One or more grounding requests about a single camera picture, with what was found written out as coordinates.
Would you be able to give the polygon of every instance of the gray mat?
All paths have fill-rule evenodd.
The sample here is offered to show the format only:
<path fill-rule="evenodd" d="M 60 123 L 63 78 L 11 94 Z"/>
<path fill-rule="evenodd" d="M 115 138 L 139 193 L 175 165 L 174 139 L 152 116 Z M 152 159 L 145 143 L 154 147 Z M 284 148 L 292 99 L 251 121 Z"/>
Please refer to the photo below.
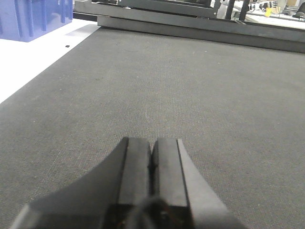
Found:
<path fill-rule="evenodd" d="M 296 53 L 96 31 L 0 105 L 0 228 L 123 136 L 182 138 L 249 228 L 304 228 L 304 63 Z"/>

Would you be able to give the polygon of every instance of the blue crate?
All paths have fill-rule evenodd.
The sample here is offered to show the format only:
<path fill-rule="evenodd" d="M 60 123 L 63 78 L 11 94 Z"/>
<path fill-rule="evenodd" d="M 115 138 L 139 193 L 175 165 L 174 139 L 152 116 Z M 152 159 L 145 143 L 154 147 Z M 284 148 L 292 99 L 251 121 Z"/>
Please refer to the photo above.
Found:
<path fill-rule="evenodd" d="M 72 18 L 72 0 L 0 0 L 0 39 L 29 42 Z"/>

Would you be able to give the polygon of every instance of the black metal frame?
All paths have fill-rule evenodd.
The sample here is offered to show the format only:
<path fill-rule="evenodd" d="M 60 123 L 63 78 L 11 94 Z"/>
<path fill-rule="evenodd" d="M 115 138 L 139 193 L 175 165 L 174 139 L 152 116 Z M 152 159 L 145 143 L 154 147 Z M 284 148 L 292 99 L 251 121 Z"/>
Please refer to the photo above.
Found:
<path fill-rule="evenodd" d="M 91 172 L 27 204 L 11 229 L 116 229 L 151 196 L 169 205 L 183 229 L 246 228 L 203 179 L 181 140 L 160 138 L 151 154 L 146 139 L 123 138 Z M 166 225 L 166 218 L 150 214 Z"/>
<path fill-rule="evenodd" d="M 220 7 L 220 0 L 215 1 L 214 8 L 201 4 L 191 4 L 170 0 L 119 0 L 118 5 L 182 15 L 216 18 Z"/>
<path fill-rule="evenodd" d="M 123 30 L 305 53 L 303 30 L 77 1 L 75 11 L 98 16 L 98 25 Z"/>

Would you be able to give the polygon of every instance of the white floor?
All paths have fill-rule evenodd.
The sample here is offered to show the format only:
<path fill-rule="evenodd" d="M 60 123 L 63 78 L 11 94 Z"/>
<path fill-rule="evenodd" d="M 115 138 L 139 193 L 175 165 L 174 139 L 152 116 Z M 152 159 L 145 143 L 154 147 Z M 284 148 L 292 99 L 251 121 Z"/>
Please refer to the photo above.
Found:
<path fill-rule="evenodd" d="M 96 22 L 73 19 L 31 42 L 0 39 L 0 103 L 98 28 Z"/>

